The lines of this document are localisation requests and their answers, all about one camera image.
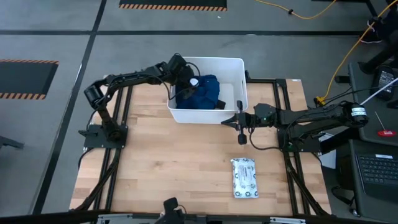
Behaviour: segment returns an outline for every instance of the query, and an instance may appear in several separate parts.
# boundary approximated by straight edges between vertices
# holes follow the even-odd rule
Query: wooden tabletop
[[[307,109],[301,81],[287,80],[287,86],[292,110]],[[249,83],[247,89],[249,113],[258,103],[275,106],[271,84]],[[108,104],[110,113],[115,99]],[[227,126],[178,124],[166,103],[164,86],[133,88],[129,133],[119,163],[113,212],[160,213],[163,201],[176,197],[191,214],[292,214],[280,151],[258,151],[250,144],[240,146],[238,133]],[[275,128],[257,128],[253,141],[259,147],[277,146]],[[79,206],[96,185],[103,155],[104,149],[94,149],[82,160],[70,208]],[[255,159],[259,198],[234,198],[230,160],[237,157]],[[330,212],[319,161],[309,153],[300,153],[300,157],[306,186],[322,208]],[[107,192],[105,186],[101,208]],[[296,195],[302,212],[298,188]]]

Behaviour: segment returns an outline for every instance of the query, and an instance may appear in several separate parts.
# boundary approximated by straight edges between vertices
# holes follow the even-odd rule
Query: blue cloth
[[[191,97],[184,99],[183,94],[176,96],[177,109],[213,110],[216,108],[220,83],[214,75],[204,75],[196,78],[199,83]],[[178,93],[182,87],[176,86]]]

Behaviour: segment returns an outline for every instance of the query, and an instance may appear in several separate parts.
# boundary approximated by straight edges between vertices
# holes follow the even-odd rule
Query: yellow cable
[[[260,1],[260,0],[255,0],[255,1],[260,2],[260,3],[263,3],[263,4],[267,4],[267,5],[270,5],[270,6],[278,7],[278,8],[280,8],[280,9],[283,9],[283,10],[287,11],[287,12],[290,11],[290,9],[287,9],[287,8],[285,8],[285,7],[283,7],[283,6],[278,5],[278,4],[274,4],[274,3],[270,3],[270,2],[265,2],[265,1]],[[329,4],[328,7],[326,7],[324,10],[322,10],[322,12],[319,12],[318,14],[316,14],[315,16],[312,16],[312,17],[303,17],[303,16],[300,16],[300,15],[297,15],[297,14],[294,13],[294,12],[292,12],[292,14],[295,15],[295,16],[297,16],[297,17],[300,18],[300,19],[314,19],[314,18],[316,18],[316,17],[322,15],[324,12],[326,12],[326,11],[330,8],[330,6],[332,6],[335,2],[337,2],[337,0],[334,0],[332,3]]]
[[[388,5],[377,17],[380,18],[391,6],[393,6],[395,3],[397,3],[398,0],[393,1],[390,5]],[[335,73],[333,74],[330,83],[329,83],[329,87],[328,90],[326,91],[325,96],[323,97],[317,97],[318,102],[322,105],[325,102],[323,102],[326,97],[328,97],[329,92],[330,92],[330,88],[331,88],[331,84],[333,83],[333,80],[335,79],[338,71],[340,70],[341,66],[343,66],[343,64],[345,63],[345,61],[347,60],[348,56],[351,54],[351,52],[355,49],[356,46],[358,46],[358,44],[360,43],[360,41],[363,39],[363,37],[369,32],[369,30],[373,27],[375,22],[372,22],[372,24],[366,29],[366,31],[363,33],[363,35],[361,36],[361,38],[359,38],[359,40],[355,43],[355,45],[351,48],[351,50],[349,50],[349,52],[346,54],[346,56],[344,57],[343,61],[339,64],[339,66],[337,67]]]
[[[270,6],[275,6],[275,7],[278,7],[278,8],[280,8],[280,9],[283,9],[283,10],[285,10],[285,11],[287,11],[287,12],[290,12],[290,9],[287,9],[286,7],[280,6],[280,5],[278,5],[278,4],[274,4],[274,3],[270,3],[270,2],[265,2],[265,1],[261,1],[261,0],[255,0],[255,1],[260,2],[260,3],[263,3],[263,4],[267,4],[267,5],[270,5]],[[326,12],[326,11],[330,8],[330,6],[332,6],[336,1],[337,1],[337,0],[334,0],[332,3],[329,4],[328,7],[326,7],[324,10],[322,10],[322,12],[319,12],[318,14],[316,14],[315,16],[312,16],[312,17],[303,17],[303,16],[300,16],[300,15],[297,15],[297,14],[294,13],[294,12],[292,12],[292,14],[295,15],[295,16],[297,16],[298,18],[301,18],[301,19],[314,19],[314,18],[320,16],[321,14],[323,14],[324,12]],[[394,5],[395,3],[397,3],[397,2],[398,2],[398,0],[393,1],[393,2],[392,2],[390,5],[388,5],[377,17],[380,18],[391,6],[393,6],[393,5]],[[331,78],[331,80],[330,80],[330,83],[329,83],[329,86],[328,86],[328,90],[326,91],[325,96],[323,96],[323,97],[317,96],[317,97],[316,97],[316,99],[318,100],[318,103],[319,103],[320,105],[324,105],[324,104],[325,104],[324,100],[325,100],[326,97],[328,97],[328,95],[329,95],[330,88],[331,88],[331,84],[333,83],[333,80],[335,79],[335,77],[336,77],[338,71],[339,71],[340,68],[343,66],[343,64],[345,63],[345,61],[347,60],[347,58],[348,58],[348,56],[351,54],[351,52],[352,52],[352,51],[356,48],[356,46],[358,46],[358,44],[361,42],[361,40],[363,39],[363,37],[369,32],[370,29],[372,29],[374,23],[375,23],[375,22],[373,22],[373,23],[366,29],[366,31],[363,33],[363,35],[361,36],[361,38],[359,38],[359,40],[355,43],[355,45],[351,48],[351,50],[349,50],[349,52],[345,55],[343,61],[339,64],[339,66],[337,67],[335,73],[333,74],[333,76],[332,76],[332,78]]]

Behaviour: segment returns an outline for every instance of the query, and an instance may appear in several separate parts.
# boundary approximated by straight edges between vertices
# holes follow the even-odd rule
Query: white package
[[[254,159],[231,159],[235,198],[258,198]]]

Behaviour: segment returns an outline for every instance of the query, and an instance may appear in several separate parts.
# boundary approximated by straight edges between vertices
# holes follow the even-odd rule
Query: white plastic container
[[[238,112],[236,101],[241,100],[243,111],[248,108],[248,93],[244,76],[244,64],[240,58],[215,58],[215,57],[184,57],[187,62],[198,66],[201,75],[215,75],[220,83],[219,100],[224,101],[223,110],[183,110],[176,109],[175,98],[167,102],[174,120],[187,124],[220,124]],[[175,87],[172,86],[170,96],[174,96]]]

